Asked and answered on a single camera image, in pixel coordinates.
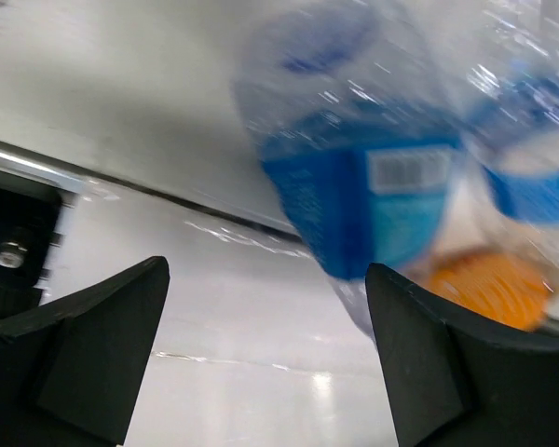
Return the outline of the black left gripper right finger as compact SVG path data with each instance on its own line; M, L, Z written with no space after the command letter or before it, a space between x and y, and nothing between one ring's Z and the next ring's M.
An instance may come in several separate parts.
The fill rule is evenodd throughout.
M559 321L523 332L383 264L365 286L401 446L559 446Z

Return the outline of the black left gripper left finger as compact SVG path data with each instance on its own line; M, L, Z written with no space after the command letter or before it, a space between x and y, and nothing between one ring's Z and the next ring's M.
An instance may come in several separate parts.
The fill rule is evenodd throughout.
M170 285L163 256L0 319L0 446L121 446Z

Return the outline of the Aquafina blue label bottle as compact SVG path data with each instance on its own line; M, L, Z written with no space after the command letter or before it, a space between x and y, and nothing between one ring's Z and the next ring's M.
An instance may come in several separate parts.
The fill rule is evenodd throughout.
M478 223L559 231L559 1L482 1L457 37Z

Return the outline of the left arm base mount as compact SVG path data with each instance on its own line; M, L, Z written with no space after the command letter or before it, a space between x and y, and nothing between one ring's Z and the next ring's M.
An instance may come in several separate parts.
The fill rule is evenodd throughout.
M0 183L0 319L40 305L57 226L75 193L45 183Z

